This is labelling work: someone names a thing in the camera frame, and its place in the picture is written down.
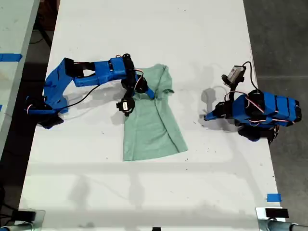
gray floor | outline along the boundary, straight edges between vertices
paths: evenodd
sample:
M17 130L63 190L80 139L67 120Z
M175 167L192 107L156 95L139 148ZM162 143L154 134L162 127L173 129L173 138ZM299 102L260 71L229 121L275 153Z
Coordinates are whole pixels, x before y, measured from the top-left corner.
M244 0L244 4L260 89L295 98L301 103L303 121L281 128L270 150L282 205L289 209L291 221L308 225L308 155L305 152L308 148L308 0ZM40 38L39 32L34 31L31 41ZM24 94L26 89L37 89L35 85L39 83L28 80L37 80L45 75L49 52L44 41L29 46L23 74L25 81L19 94ZM23 125L17 124L11 133L20 126ZM27 143L31 146L31 137L24 134L14 134L14 137L16 135L22 140L29 140ZM7 145L8 150L18 153L13 150L14 147L14 142ZM24 164L19 162L16 167L23 169L23 174L26 163L25 157ZM3 175L7 176L13 169L8 167ZM22 183L22 177L17 176L13 182L7 182L7 200L15 207L18 206Z

